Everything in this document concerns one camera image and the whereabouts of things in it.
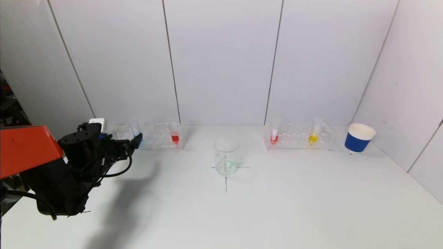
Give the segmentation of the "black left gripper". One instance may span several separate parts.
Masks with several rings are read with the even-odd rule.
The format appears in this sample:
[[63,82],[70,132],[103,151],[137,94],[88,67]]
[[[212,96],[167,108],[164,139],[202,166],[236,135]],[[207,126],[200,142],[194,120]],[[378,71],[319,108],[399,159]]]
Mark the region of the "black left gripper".
[[142,143],[143,134],[135,136],[131,143],[129,140],[102,140],[102,157],[108,161],[126,160],[133,154],[133,149],[138,149]]

